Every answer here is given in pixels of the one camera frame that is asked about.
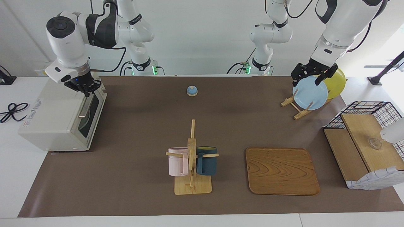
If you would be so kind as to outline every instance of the black wire basket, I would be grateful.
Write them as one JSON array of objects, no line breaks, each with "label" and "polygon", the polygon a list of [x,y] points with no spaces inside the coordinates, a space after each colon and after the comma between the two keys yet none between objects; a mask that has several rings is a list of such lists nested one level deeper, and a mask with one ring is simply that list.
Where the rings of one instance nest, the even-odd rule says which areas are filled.
[{"label": "black wire basket", "polygon": [[[385,128],[396,122],[398,119],[402,118],[400,113],[391,102],[357,101],[345,107],[324,128],[346,129],[347,127],[345,126],[344,121],[341,118],[342,114],[372,114],[373,116],[375,116],[376,120],[379,122],[382,128]],[[393,144],[393,146],[397,150],[397,153],[400,155],[400,157],[404,160],[404,140]]]}]

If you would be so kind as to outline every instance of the brown table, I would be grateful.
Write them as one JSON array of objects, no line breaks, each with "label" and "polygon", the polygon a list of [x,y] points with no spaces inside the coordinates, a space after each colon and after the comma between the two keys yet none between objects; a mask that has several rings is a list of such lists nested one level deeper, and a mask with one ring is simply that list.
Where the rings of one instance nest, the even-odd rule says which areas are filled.
[{"label": "brown table", "polygon": [[[345,104],[335,98],[295,121],[280,103],[289,77],[105,77],[108,91],[90,152],[48,153],[19,217],[185,214],[270,214],[404,210],[393,187],[346,187],[321,127]],[[186,95],[197,86],[196,97]],[[165,152],[186,146],[191,119],[197,145],[218,147],[213,191],[174,195]],[[309,151],[321,192],[316,196],[255,195],[245,149]]]}]

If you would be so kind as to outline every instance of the blue mug handle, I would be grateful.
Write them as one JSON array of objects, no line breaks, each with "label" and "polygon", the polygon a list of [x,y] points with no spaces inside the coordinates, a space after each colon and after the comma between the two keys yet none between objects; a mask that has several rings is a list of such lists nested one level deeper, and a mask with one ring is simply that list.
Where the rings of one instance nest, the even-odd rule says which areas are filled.
[{"label": "blue mug handle", "polygon": [[197,166],[197,168],[196,168],[196,172],[200,172],[201,174],[203,174],[203,171],[202,171],[202,159],[203,159],[203,153],[199,153],[198,154],[198,166]]}]

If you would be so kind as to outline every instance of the blue mug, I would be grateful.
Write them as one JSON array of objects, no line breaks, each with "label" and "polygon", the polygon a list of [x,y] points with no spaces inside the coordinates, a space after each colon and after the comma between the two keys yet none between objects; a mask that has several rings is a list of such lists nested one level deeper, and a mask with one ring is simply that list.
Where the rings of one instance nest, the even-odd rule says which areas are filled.
[{"label": "blue mug", "polygon": [[203,158],[204,154],[216,154],[216,147],[197,147],[196,155],[198,161],[196,162],[196,173],[199,175],[212,176],[216,173],[217,157]]}]

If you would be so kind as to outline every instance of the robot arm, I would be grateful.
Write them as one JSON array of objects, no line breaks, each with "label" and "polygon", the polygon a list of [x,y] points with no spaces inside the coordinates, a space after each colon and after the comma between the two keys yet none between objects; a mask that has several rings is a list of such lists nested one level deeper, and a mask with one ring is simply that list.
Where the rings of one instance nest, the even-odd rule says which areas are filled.
[{"label": "robot arm", "polygon": [[46,35],[57,59],[45,69],[46,74],[86,97],[96,91],[101,82],[91,76],[84,44],[106,49],[116,45],[117,9],[116,0],[104,0],[102,15],[64,11],[51,18]]},{"label": "robot arm", "polygon": [[338,69],[337,59],[347,52],[355,38],[383,11],[386,4],[387,0],[318,0],[316,14],[327,27],[309,63],[299,63],[292,71],[293,85],[310,75],[319,75],[316,85],[331,78]]},{"label": "robot arm", "polygon": [[292,28],[288,24],[288,15],[283,0],[267,1],[267,14],[273,20],[272,24],[258,24],[250,33],[250,39],[256,46],[255,56],[251,58],[252,74],[265,75],[274,50],[270,43],[285,43],[292,38]]},{"label": "robot arm", "polygon": [[118,0],[119,40],[128,49],[135,75],[153,75],[157,61],[148,54],[143,43],[151,42],[154,34],[150,24],[139,13],[136,1]]}]

